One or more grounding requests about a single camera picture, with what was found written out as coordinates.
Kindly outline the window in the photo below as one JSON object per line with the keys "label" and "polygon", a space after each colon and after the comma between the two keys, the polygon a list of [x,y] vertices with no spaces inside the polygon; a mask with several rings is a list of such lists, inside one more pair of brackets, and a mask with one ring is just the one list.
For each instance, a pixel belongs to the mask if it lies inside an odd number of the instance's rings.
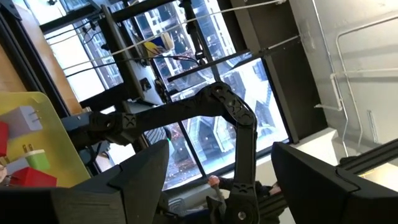
{"label": "window", "polygon": [[[65,69],[67,80],[79,101],[122,83],[122,76],[107,50],[99,28],[82,31],[79,24],[69,25],[49,34],[55,57]],[[222,44],[211,50],[214,58],[228,56],[215,66],[221,80],[227,83],[255,112],[257,117],[257,150],[264,151],[275,141],[288,138],[274,94],[259,59],[244,63],[243,56]],[[176,61],[172,53],[155,61],[173,101],[195,95],[214,82],[213,69],[191,75],[180,74],[194,67],[188,61]],[[235,160],[236,133],[222,117],[197,116],[147,131],[148,141],[168,138],[170,159],[164,189],[172,189],[199,179],[203,174],[224,172]]]}

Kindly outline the yellow plastic bin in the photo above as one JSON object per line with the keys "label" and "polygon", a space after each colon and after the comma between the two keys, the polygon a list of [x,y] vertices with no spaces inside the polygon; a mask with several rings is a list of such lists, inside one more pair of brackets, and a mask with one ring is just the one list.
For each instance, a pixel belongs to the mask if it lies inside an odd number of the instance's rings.
{"label": "yellow plastic bin", "polygon": [[0,92],[0,114],[19,106],[32,106],[43,129],[8,143],[7,157],[24,155],[23,146],[43,149],[50,164],[47,174],[57,178],[58,187],[73,187],[90,178],[50,100],[41,92]]}

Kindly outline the red wall charger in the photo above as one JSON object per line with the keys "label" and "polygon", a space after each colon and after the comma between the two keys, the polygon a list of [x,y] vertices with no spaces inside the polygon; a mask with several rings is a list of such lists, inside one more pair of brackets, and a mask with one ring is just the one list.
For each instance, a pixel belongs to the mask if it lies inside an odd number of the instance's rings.
{"label": "red wall charger", "polygon": [[6,156],[8,137],[9,137],[8,125],[0,121],[0,157]]}
{"label": "red wall charger", "polygon": [[56,187],[57,178],[31,167],[26,167],[13,173],[9,184],[22,187]]}

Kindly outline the white wall conduit pipe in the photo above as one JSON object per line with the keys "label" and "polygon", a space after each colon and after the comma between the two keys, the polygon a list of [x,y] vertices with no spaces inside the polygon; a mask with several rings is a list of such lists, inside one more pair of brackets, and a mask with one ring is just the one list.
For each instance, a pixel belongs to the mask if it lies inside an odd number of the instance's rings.
{"label": "white wall conduit pipe", "polygon": [[398,67],[396,67],[396,68],[375,68],[375,69],[367,69],[367,70],[362,69],[362,70],[347,71],[346,67],[345,67],[344,60],[343,60],[343,55],[341,53],[339,39],[342,36],[344,36],[344,35],[348,35],[350,33],[357,32],[357,31],[360,31],[360,30],[363,30],[363,29],[367,29],[367,28],[370,28],[370,27],[373,27],[373,26],[378,26],[379,24],[383,24],[385,22],[390,22],[390,21],[393,21],[393,20],[396,20],[396,19],[398,19],[398,15],[387,17],[387,18],[383,18],[383,19],[376,20],[376,21],[373,21],[373,22],[368,22],[366,24],[363,24],[363,25],[354,27],[352,29],[348,29],[346,31],[340,32],[336,36],[335,44],[336,44],[339,60],[340,60],[341,65],[343,67],[343,71],[342,72],[336,72],[335,68],[334,68],[333,60],[332,60],[332,57],[331,57],[331,54],[330,54],[330,50],[329,50],[329,47],[328,47],[328,44],[327,44],[327,39],[326,39],[326,36],[325,36],[325,32],[324,32],[323,27],[322,27],[322,22],[320,20],[320,17],[317,16],[318,25],[320,27],[321,36],[322,36],[322,39],[323,39],[323,43],[324,43],[324,46],[325,46],[325,49],[326,49],[326,53],[327,53],[327,56],[328,56],[328,61],[329,61],[329,64],[330,64],[330,67],[331,67],[331,71],[332,71],[332,73],[330,74],[329,79],[331,81],[331,86],[332,86],[332,89],[333,89],[333,94],[335,96],[337,106],[336,107],[332,107],[332,106],[327,106],[327,105],[316,105],[315,107],[316,108],[323,108],[323,109],[334,110],[334,111],[342,111],[343,112],[346,121],[345,121],[344,130],[343,130],[343,135],[341,137],[341,143],[343,145],[343,149],[345,151],[345,156],[346,157],[349,157],[348,148],[346,147],[346,143],[345,143],[345,136],[346,136],[346,132],[347,132],[347,129],[348,129],[349,118],[348,118],[348,114],[347,114],[347,111],[346,111],[346,108],[345,108],[345,103],[344,103],[344,100],[343,100],[343,97],[342,97],[342,94],[341,94],[341,90],[340,90],[340,87],[339,87],[339,84],[338,84],[338,79],[336,77],[337,74],[342,74],[342,75],[344,75],[346,77],[346,81],[347,81],[347,84],[348,84],[348,87],[349,87],[349,91],[351,93],[351,99],[353,101],[354,108],[356,110],[358,123],[359,123],[360,135],[359,135],[359,139],[358,139],[358,146],[360,146],[361,145],[362,136],[363,136],[363,125],[361,123],[361,118],[359,116],[358,107],[356,106],[356,102],[355,102],[355,99],[354,99],[354,95],[353,95],[353,91],[352,91],[352,88],[351,88],[351,85],[350,85],[350,81],[349,81],[348,75],[360,74],[360,73],[374,73],[374,72],[377,72],[377,73],[380,73],[380,72],[398,72]]}

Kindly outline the person's hand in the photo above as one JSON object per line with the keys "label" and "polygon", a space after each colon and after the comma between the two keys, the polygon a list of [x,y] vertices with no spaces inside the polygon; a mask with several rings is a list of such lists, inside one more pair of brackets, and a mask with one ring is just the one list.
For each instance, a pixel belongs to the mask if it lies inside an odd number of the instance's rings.
{"label": "person's hand", "polygon": [[212,189],[215,190],[216,195],[217,195],[217,198],[218,198],[219,200],[224,200],[223,194],[222,194],[222,192],[221,192],[221,190],[220,190],[220,188],[219,188],[219,184],[220,184],[219,178],[218,178],[217,176],[215,176],[215,175],[211,175],[211,176],[208,178],[208,184],[209,184],[209,186],[210,186]]}

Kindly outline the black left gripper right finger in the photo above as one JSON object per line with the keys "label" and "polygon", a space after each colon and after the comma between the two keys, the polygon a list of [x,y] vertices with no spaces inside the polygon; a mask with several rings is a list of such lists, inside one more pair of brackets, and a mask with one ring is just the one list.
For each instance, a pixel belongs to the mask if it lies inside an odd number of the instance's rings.
{"label": "black left gripper right finger", "polygon": [[398,192],[282,142],[271,158],[296,224],[398,224]]}

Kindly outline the person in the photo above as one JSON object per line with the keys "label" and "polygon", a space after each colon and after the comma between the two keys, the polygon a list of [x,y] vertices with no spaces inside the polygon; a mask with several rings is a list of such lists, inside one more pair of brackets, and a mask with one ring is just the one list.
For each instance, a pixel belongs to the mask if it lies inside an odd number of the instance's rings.
{"label": "person", "polygon": [[[233,186],[233,179],[218,177],[220,180],[219,188],[223,190],[231,190]],[[258,198],[270,197],[272,195],[281,193],[278,182],[273,185],[262,185],[258,180],[255,183],[256,196]],[[261,218],[260,224],[280,224],[279,216],[284,212],[285,208],[277,210],[269,217]]]}

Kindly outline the green white wall charger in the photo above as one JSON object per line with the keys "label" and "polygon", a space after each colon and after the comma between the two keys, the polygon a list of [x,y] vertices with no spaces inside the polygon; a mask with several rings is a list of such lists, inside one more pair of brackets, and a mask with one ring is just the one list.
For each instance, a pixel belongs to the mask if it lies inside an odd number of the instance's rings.
{"label": "green white wall charger", "polygon": [[31,168],[41,171],[50,169],[50,162],[44,149],[34,149],[31,144],[24,144],[22,148],[25,152],[23,157]]}

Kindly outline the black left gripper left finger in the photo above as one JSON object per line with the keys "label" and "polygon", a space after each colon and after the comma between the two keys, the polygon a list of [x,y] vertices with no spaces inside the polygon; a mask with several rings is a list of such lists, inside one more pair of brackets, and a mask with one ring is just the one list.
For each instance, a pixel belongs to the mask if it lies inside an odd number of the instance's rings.
{"label": "black left gripper left finger", "polygon": [[152,224],[169,142],[158,141],[74,187],[0,187],[0,224]]}

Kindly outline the lavender wall charger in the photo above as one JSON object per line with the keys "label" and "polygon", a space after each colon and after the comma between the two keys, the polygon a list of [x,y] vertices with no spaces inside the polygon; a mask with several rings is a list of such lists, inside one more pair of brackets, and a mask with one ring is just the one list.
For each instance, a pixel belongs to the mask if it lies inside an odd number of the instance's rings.
{"label": "lavender wall charger", "polygon": [[37,111],[32,106],[19,106],[0,115],[0,121],[9,128],[9,139],[15,139],[43,130]]}
{"label": "lavender wall charger", "polygon": [[13,173],[15,173],[21,169],[25,169],[26,167],[29,167],[29,166],[30,165],[25,157],[19,158],[19,159],[6,165],[7,175],[12,175]]}

